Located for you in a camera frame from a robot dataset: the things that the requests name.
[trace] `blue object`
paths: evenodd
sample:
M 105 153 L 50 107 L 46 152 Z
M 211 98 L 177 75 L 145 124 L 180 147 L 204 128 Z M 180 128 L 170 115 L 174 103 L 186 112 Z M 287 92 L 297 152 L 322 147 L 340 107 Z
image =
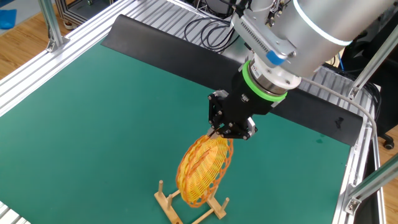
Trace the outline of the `blue object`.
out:
M 0 10 L 0 29 L 11 29 L 15 26 L 17 9 Z
M 6 4 L 13 2 L 14 0 L 0 0 L 0 7 L 5 6 Z
M 278 55 L 276 55 L 272 50 L 268 52 L 267 58 L 274 65 L 280 65 L 285 61 L 285 59 L 279 58 Z
M 337 53 L 338 60 L 340 61 L 341 70 L 344 71 L 343 62 L 341 61 L 340 52 Z

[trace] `wire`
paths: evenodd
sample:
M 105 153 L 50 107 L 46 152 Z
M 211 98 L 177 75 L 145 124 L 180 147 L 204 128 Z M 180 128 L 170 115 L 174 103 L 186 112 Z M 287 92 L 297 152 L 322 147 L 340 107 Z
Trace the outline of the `wire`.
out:
M 288 3 L 291 2 L 292 0 L 288 0 L 287 3 L 284 3 L 284 7 L 286 8 Z
M 360 72 L 361 70 L 363 70 L 363 68 L 361 69 L 357 69 L 357 70 L 351 70 L 351 71 L 342 71 L 340 69 L 340 71 L 338 72 L 340 75 L 355 81 L 357 79 L 357 77 L 355 75 L 350 74 L 349 72 Z M 376 87 L 375 84 L 367 82 L 365 83 L 365 85 L 363 86 L 363 88 L 371 95 L 373 103 L 374 103 L 374 107 L 375 107 L 375 114 L 374 114 L 374 119 L 377 120 L 379 118 L 380 115 L 380 110 L 381 110 L 381 94 L 379 89 Z
M 337 53 L 337 56 L 338 56 L 338 60 L 340 61 L 341 69 L 342 69 L 342 71 L 344 71 L 344 66 L 343 66 L 343 62 L 341 61 L 340 52 Z
M 354 101 L 350 100 L 349 98 L 347 98 L 347 97 L 345 97 L 345 96 L 343 96 L 343 95 L 341 95 L 341 94 L 339 94 L 339 93 L 337 93 L 319 83 L 316 83 L 316 82 L 309 80 L 307 78 L 304 78 L 304 77 L 302 79 L 311 85 L 315 85 L 316 87 L 321 88 L 322 90 L 325 90 L 325 91 L 337 96 L 338 98 L 341 98 L 342 100 L 347 101 L 348 103 L 350 103 L 351 105 L 355 106 L 360 111 L 362 111 L 368 117 L 369 121 L 372 123 L 372 138 L 376 135 L 376 133 L 377 133 L 376 122 L 372 118 L 372 115 L 369 112 L 367 112 L 361 105 L 355 103 Z
M 222 52 L 225 49 L 227 49 L 229 46 L 231 46 L 232 44 L 234 44 L 238 40 L 239 36 L 237 36 L 237 38 L 235 38 L 231 42 L 231 38 L 232 38 L 232 36 L 234 34 L 234 29 L 231 29 L 221 41 L 211 44 L 210 43 L 210 35 L 212 33 L 214 33 L 214 31 L 216 31 L 218 29 L 227 29 L 231 25 L 231 21 L 226 21 L 226 20 L 222 20 L 222 19 L 214 18 L 214 17 L 204 17 L 204 18 L 195 19 L 195 20 L 189 22 L 184 28 L 184 38 L 185 38 L 185 40 L 189 41 L 188 37 L 187 37 L 188 28 L 190 26 L 192 26 L 194 23 L 199 23 L 199 22 L 205 21 L 205 20 L 209 20 L 210 21 L 200 31 L 200 41 L 201 41 L 201 44 L 205 48 L 207 48 L 209 50 L 213 50 L 213 51 L 219 53 L 219 52 Z M 205 34 L 205 31 L 207 29 L 209 29 L 210 26 L 212 26 L 214 23 L 216 23 L 217 25 L 219 25 L 219 23 L 221 23 L 223 25 L 222 26 L 213 27 L 207 32 L 207 34 Z

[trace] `metal rod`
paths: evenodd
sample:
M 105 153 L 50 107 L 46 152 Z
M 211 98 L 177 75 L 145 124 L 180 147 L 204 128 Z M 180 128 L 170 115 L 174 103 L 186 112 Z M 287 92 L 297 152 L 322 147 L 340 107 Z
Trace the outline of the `metal rod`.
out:
M 398 154 L 352 189 L 348 198 L 363 201 L 398 176 Z
M 365 83 L 370 79 L 373 73 L 379 68 L 384 59 L 390 54 L 398 44 L 398 26 L 392 31 L 390 36 L 384 41 L 380 49 L 374 54 L 373 58 L 366 65 L 364 70 L 355 80 L 352 89 L 349 91 L 349 97 L 354 99 Z
M 57 50 L 60 46 L 66 43 L 68 39 L 62 37 L 61 35 L 57 17 L 55 16 L 51 0 L 39 0 L 39 4 L 44 16 L 44 21 L 49 31 L 50 41 L 47 46 L 47 51 L 52 52 L 53 50 Z

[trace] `yellow wicker basket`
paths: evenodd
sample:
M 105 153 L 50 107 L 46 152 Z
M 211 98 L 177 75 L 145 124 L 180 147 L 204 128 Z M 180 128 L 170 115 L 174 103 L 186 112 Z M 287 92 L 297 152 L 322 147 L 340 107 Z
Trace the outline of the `yellow wicker basket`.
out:
M 200 207 L 220 184 L 233 154 L 233 140 L 200 137 L 185 153 L 177 171 L 177 187 L 189 206 Z

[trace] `aluminum frame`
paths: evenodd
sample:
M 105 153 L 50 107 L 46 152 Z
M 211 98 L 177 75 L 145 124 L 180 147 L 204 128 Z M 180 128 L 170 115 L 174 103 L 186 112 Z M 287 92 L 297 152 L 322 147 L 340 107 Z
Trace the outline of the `aluminum frame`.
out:
M 119 14 L 135 18 L 138 21 L 179 38 L 183 38 L 183 28 L 188 22 L 199 17 L 211 16 L 177 0 L 119 0 L 66 35 L 70 41 L 63 48 L 54 50 L 51 53 L 47 51 L 41 52 L 32 60 L 0 80 L 0 116 L 7 113 L 69 63 L 103 39 L 110 31 L 114 20 Z M 189 28 L 188 38 L 194 44 L 201 45 L 200 31 L 206 23 L 207 21 L 202 21 Z M 228 31 L 228 28 L 216 31 L 212 35 L 211 41 L 214 42 L 218 39 L 223 39 L 228 34 Z M 341 77 L 323 67 L 312 77 L 312 80 L 342 95 L 348 94 L 349 87 L 353 83 L 351 80 Z M 299 88 L 363 116 L 363 113 L 358 111 L 354 106 L 315 86 L 302 82 Z M 374 105 L 369 93 L 364 90 L 359 91 L 355 101 L 374 116 Z M 345 191 L 349 184 L 356 185 L 363 179 L 370 140 L 371 127 L 367 117 L 363 116 L 363 126 L 359 138 L 349 152 L 340 196 L 338 197 L 338 203 L 333 216 L 333 224 L 353 223 L 354 217 L 347 214 L 343 209 Z M 378 158 L 378 151 L 375 150 L 374 153 L 375 157 Z M 380 205 L 384 205 L 382 189 L 378 193 L 378 200 L 380 201 Z M 379 214 L 381 220 L 385 220 L 383 211 L 384 207 L 381 208 Z

